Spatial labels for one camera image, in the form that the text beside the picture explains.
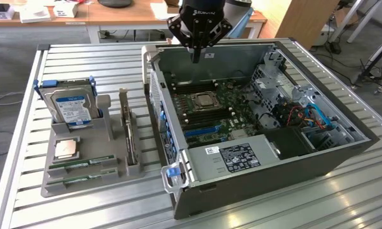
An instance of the hard disk drive label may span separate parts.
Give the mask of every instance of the hard disk drive label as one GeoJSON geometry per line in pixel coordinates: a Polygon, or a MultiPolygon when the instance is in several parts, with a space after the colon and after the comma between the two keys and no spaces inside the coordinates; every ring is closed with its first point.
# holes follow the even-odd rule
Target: hard disk drive label
{"type": "Polygon", "coordinates": [[[72,96],[56,99],[56,105],[69,125],[82,125],[90,122],[90,114],[82,106],[85,99],[82,96],[72,96]]]}
{"type": "Polygon", "coordinates": [[[248,143],[219,149],[219,152],[231,173],[260,165],[248,143]]]}

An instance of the motherboard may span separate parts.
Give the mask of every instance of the motherboard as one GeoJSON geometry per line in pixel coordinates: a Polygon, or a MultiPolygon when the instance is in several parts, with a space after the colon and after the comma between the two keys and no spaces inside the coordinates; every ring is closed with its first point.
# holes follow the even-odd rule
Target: motherboard
{"type": "Polygon", "coordinates": [[[169,91],[189,148],[252,136],[260,130],[242,88],[243,84],[234,80],[172,85],[169,91]]]}

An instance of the desk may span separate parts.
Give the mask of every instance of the desk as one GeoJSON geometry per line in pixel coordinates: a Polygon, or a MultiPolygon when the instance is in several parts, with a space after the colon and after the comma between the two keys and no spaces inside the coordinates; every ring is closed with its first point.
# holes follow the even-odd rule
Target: desk
{"type": "MultiPolygon", "coordinates": [[[[140,49],[161,42],[50,45],[36,52],[13,139],[0,179],[0,229],[36,228],[382,228],[382,118],[306,49],[279,41],[326,85],[381,141],[343,162],[326,176],[243,200],[193,217],[173,220],[163,188],[141,80],[140,49]],[[119,88],[128,88],[128,105],[141,133],[145,176],[135,181],[42,198],[40,185],[48,147],[50,113],[32,88],[33,80],[96,78],[99,94],[120,111],[119,88]]],[[[302,75],[288,65],[296,82],[302,75]]]]}
{"type": "MultiPolygon", "coordinates": [[[[88,31],[90,43],[100,43],[100,30],[161,30],[167,29],[167,22],[155,19],[149,3],[159,0],[135,0],[123,9],[107,8],[93,3],[80,4],[76,18],[56,18],[49,7],[52,21],[20,23],[18,13],[12,20],[0,21],[0,31],[88,31]]],[[[258,12],[251,16],[247,28],[251,28],[248,38],[258,38],[266,18],[258,12]]]]}

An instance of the gray carpet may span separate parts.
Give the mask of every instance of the gray carpet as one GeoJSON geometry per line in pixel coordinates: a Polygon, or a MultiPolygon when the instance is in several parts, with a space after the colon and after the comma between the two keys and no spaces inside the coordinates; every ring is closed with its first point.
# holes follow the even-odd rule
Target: gray carpet
{"type": "MultiPolygon", "coordinates": [[[[334,58],[344,62],[347,65],[358,66],[359,58],[365,61],[373,54],[373,51],[382,43],[382,28],[369,24],[362,30],[352,44],[344,42],[348,36],[346,32],[340,39],[342,54],[334,55],[334,58]]],[[[103,42],[129,42],[133,38],[133,33],[129,31],[117,31],[109,39],[103,42]]],[[[160,39],[160,33],[153,31],[151,36],[147,32],[137,32],[137,41],[147,41],[148,37],[152,41],[160,39]]],[[[54,32],[54,33],[0,33],[0,94],[8,92],[18,92],[25,89],[25,84],[29,76],[29,70],[33,62],[34,50],[38,43],[48,44],[74,44],[89,43],[88,34],[85,32],[54,32]]],[[[323,48],[319,48],[316,53],[328,55],[323,48]]],[[[334,63],[330,64],[327,57],[319,56],[322,62],[342,72],[348,77],[355,76],[359,69],[347,68],[334,63]]],[[[382,115],[382,94],[374,95],[375,85],[366,84],[356,89],[356,93],[369,103],[369,105],[382,115]]],[[[8,98],[2,102],[17,101],[21,96],[8,98]]],[[[10,106],[0,106],[0,131],[13,131],[16,119],[18,115],[20,104],[10,106]]],[[[12,135],[0,133],[0,153],[5,152],[9,147],[12,135]]],[[[5,156],[0,156],[0,175],[2,171],[5,156]]]]}

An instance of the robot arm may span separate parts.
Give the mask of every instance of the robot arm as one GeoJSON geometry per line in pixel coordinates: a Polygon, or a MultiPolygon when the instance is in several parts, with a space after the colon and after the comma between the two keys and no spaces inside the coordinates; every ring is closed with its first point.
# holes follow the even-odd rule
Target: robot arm
{"type": "Polygon", "coordinates": [[[168,29],[187,47],[193,63],[200,53],[232,31],[246,26],[251,0],[184,0],[179,15],[167,20],[168,29]]]}

